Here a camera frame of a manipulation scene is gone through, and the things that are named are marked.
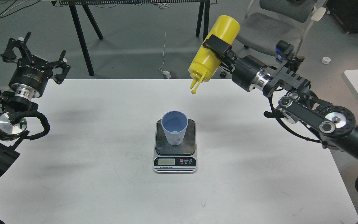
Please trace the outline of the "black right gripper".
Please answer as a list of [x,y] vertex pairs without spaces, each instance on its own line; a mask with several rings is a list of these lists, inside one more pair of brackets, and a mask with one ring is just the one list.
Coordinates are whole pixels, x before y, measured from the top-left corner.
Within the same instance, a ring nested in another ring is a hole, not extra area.
[[[232,46],[214,34],[203,42],[203,47],[212,51],[220,61],[232,58],[233,56]],[[252,55],[238,58],[235,62],[235,69],[232,72],[231,80],[240,88],[250,92],[253,90],[251,84],[257,72],[266,67],[267,65],[264,62]]]

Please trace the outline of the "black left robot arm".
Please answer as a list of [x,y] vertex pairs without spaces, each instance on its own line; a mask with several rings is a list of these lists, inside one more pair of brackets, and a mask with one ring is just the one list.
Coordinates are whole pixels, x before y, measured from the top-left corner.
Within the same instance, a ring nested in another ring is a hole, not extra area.
[[1,57],[17,65],[9,82],[10,91],[0,90],[0,177],[18,159],[18,145],[25,139],[42,138],[50,131],[45,115],[38,111],[33,98],[40,98],[50,79],[62,84],[70,66],[63,50],[57,61],[48,62],[32,54],[27,47],[31,33],[10,38]]

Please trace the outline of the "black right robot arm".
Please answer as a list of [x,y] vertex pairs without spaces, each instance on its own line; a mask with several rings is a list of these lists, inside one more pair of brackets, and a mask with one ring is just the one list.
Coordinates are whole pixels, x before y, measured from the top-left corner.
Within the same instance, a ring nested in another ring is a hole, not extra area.
[[259,89],[268,98],[274,118],[288,132],[309,140],[288,128],[282,122],[300,121],[317,138],[323,148],[340,150],[358,159],[358,125],[354,114],[343,106],[324,101],[310,89],[310,81],[297,74],[302,59],[293,54],[293,46],[283,40],[276,46],[276,60],[280,67],[267,72],[268,65],[253,56],[239,58],[232,46],[215,35],[207,38],[202,49],[213,53],[218,65],[232,74],[232,81],[245,91]]

